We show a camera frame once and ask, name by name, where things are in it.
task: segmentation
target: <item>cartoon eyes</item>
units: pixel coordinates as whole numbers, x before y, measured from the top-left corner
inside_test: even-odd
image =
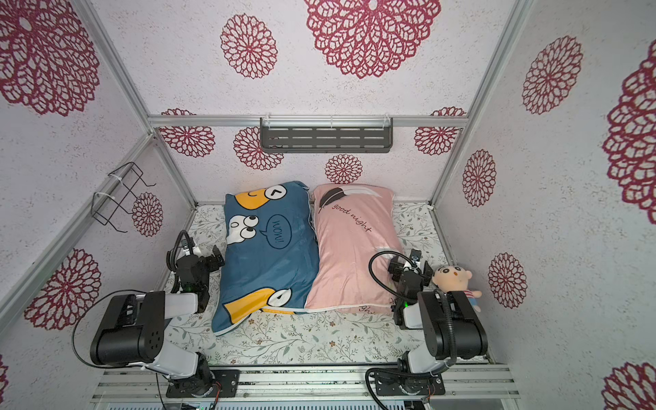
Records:
[[[230,219],[230,231],[227,238],[227,245],[232,243],[243,242],[244,239],[251,239],[257,231],[253,229],[260,220],[255,215],[243,216],[235,215]]]
[[[458,272],[462,270],[462,268],[459,267],[459,266],[454,266],[453,269],[456,269]],[[443,273],[443,274],[448,274],[450,271],[451,271],[450,268],[443,268],[443,269],[442,269],[442,273]]]
[[[255,236],[256,232],[253,229],[253,226],[256,226],[257,222],[259,222],[259,219],[255,215],[245,217],[244,225],[246,225],[246,228],[241,230],[239,236],[241,236],[244,239],[251,239],[253,236]]]
[[[289,302],[291,299],[291,289],[283,289],[271,295],[267,304],[273,306],[274,308],[279,308],[284,306],[285,303]]]
[[[286,193],[287,193],[287,189],[285,189],[284,186],[274,185],[267,188],[264,191],[264,196],[267,197],[268,199],[280,199],[283,196],[285,196]]]

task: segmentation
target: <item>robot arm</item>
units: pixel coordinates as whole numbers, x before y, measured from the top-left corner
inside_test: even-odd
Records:
[[[211,393],[213,376],[205,356],[167,342],[164,329],[168,318],[205,311],[209,274],[223,265],[223,256],[216,246],[208,257],[186,251],[173,266],[181,293],[156,291],[114,296],[91,343],[93,363],[141,366],[164,375],[175,388],[189,394]]]

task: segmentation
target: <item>blue pillow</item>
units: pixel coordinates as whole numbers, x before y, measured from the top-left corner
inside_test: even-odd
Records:
[[[212,331],[222,335],[263,309],[304,312],[319,272],[308,187],[298,181],[226,195],[227,250]]]

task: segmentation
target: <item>black cable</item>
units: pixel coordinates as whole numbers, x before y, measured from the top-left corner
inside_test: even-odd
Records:
[[[155,373],[155,380],[157,381],[157,393],[159,393],[159,400],[162,402],[162,409],[166,410],[166,406],[164,405],[164,399],[162,398],[162,391],[159,389],[159,373]]]
[[[453,332],[453,318],[451,317],[451,304],[447,295],[440,290],[440,288],[435,288],[435,293],[440,296],[440,302],[442,304],[442,310],[444,311],[444,316],[447,322],[447,336],[449,337],[449,359],[446,361],[447,368],[453,366],[458,360],[458,351],[455,346],[455,333]]]
[[[376,281],[376,283],[378,283],[380,286],[382,286],[382,288],[385,289],[386,291],[388,291],[389,293],[392,293],[394,296],[396,296],[396,297],[398,297],[402,300],[405,300],[406,302],[416,303],[416,301],[417,301],[416,299],[411,299],[411,298],[405,297],[405,296],[401,295],[400,293],[398,293],[397,291],[395,291],[393,289],[390,289],[389,287],[385,286],[385,284],[383,282],[381,282],[380,279],[376,277],[376,275],[374,275],[374,273],[373,273],[373,261],[374,261],[374,259],[376,259],[380,255],[400,256],[403,259],[405,259],[406,261],[408,261],[408,263],[410,263],[410,266],[414,266],[415,263],[410,258],[408,258],[407,256],[405,256],[404,254],[402,254],[400,252],[397,252],[397,251],[381,251],[381,252],[378,252],[377,254],[373,255],[371,257],[371,259],[369,259],[369,273],[371,274],[371,277]]]
[[[181,230],[180,233],[178,234],[178,237],[175,239],[175,246],[166,254],[167,257],[166,266],[170,271],[173,272],[175,276],[175,280],[173,281],[173,288],[171,288],[171,293],[177,293],[180,290],[180,276],[178,276],[178,274],[175,273],[177,271],[177,266],[175,264],[175,256],[178,253],[178,248],[180,247],[182,236],[184,236],[184,239],[187,239],[187,246],[191,250],[190,254],[194,253],[194,244],[192,243],[192,239],[189,237],[189,234],[187,233],[186,230]]]
[[[84,317],[87,315],[87,313],[89,313],[89,311],[91,311],[91,309],[93,309],[93,307],[96,306],[98,303],[100,303],[103,300],[107,299],[108,297],[110,297],[110,296],[112,296],[116,293],[120,293],[120,292],[147,293],[147,292],[143,292],[143,291],[137,291],[136,289],[121,289],[120,291],[109,292],[107,295],[105,295],[102,298],[98,299],[97,301],[93,302],[93,304],[91,304],[91,306],[89,306],[89,309],[87,309],[86,312],[82,313],[80,318],[77,320],[77,322],[75,322],[75,325],[73,326],[73,332],[71,333],[71,347],[73,348],[73,353],[75,354],[75,356],[77,357],[77,359],[79,361],[81,361],[82,363],[84,363],[85,365],[87,365],[89,367],[95,367],[96,369],[124,369],[126,367],[140,367],[140,366],[134,366],[134,365],[133,366],[96,366],[95,364],[91,364],[91,363],[85,361],[83,358],[81,358],[80,355],[77,353],[77,349],[75,349],[75,331],[77,330],[77,326],[80,324],[82,319],[84,319]]]

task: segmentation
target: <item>plush doll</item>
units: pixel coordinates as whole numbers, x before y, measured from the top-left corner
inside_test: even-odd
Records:
[[[474,310],[480,312],[481,308],[478,307],[476,298],[480,298],[483,294],[481,291],[470,291],[467,289],[467,284],[471,278],[472,272],[469,270],[465,270],[460,266],[444,266],[435,271],[435,274],[433,275],[433,283],[435,283],[440,288],[440,291],[444,293],[463,291]]]

